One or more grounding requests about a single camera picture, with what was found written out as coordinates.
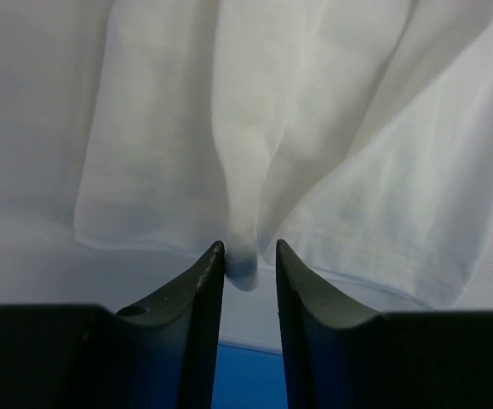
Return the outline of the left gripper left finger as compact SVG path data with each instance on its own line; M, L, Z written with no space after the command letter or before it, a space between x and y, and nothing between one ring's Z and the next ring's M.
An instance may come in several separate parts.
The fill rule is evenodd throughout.
M112 313L0 304L0 408L208 408L225 273L213 243L189 269Z

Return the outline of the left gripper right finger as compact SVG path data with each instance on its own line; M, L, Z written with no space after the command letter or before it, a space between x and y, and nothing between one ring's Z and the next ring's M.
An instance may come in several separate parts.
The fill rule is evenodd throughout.
M493 311L369 308L276 245L291 408L493 408Z

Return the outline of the white t-shirt with robot print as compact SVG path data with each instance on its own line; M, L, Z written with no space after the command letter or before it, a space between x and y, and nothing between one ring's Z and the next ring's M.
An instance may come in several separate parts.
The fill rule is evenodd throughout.
M74 229L493 307L493 1L115 2Z

